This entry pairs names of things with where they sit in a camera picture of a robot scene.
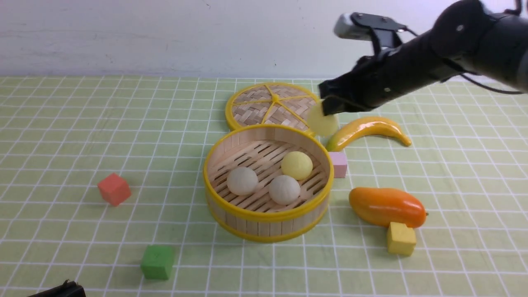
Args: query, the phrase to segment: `bamboo steamer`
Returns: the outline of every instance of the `bamboo steamer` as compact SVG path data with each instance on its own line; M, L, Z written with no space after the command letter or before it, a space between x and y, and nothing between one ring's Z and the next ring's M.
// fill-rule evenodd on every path
M282 174L280 162L291 151L310 156L314 168L299 181L299 198L282 206L271 200L268 185ZM239 166L257 174L255 193L236 196L227 188L228 173ZM203 178L209 210L220 226L247 240L279 242L304 234L321 220L334 168L326 149L312 136L285 125L259 124L238 128L219 140L205 159Z
M306 88L284 82L259 83L231 96L225 118L233 131L259 124L292 127L314 136L306 116L319 98Z

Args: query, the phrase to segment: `black object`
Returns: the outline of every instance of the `black object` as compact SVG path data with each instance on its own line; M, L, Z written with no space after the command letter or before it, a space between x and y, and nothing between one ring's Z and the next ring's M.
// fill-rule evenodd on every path
M460 0L440 14L431 30L407 43L397 36L402 31L415 34L406 26L383 16L352 14L358 36L363 31L372 40L374 55L319 84L324 114L368 112L464 73L487 76L518 91L486 87L490 90L527 93L528 20L517 15L520 9L519 2L513 13L491 13L479 0Z
M29 297L86 297L84 288L76 282L66 280L62 285Z

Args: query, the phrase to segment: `toy banana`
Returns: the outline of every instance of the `toy banana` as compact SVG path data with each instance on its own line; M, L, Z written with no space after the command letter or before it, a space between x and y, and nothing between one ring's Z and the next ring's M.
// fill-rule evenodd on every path
M326 144L326 149L329 152L338 152L350 142L368 135L397 138L405 146L412 143L395 121L384 117L363 117L346 124L332 135Z

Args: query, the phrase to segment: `yellow cube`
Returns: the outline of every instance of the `yellow cube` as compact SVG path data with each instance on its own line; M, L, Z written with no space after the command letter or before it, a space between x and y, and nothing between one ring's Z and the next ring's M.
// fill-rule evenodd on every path
M407 225L391 222L387 231L387 251L391 254L412 255L416 247L416 233Z

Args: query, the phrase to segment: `cube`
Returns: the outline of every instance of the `cube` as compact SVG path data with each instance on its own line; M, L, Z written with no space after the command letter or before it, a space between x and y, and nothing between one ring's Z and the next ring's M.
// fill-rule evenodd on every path
M410 256L416 247L416 233L407 225L391 222L387 230L387 251L390 254Z
M346 155L343 152L328 152L332 163L334 164L334 177L337 179L342 179L346 177L346 168L348 166L348 161Z
M141 271L147 280L168 280L174 264L174 250L166 245L149 245L143 253Z
M102 198L112 206L118 206L132 196L127 181L115 173L100 181L97 188Z

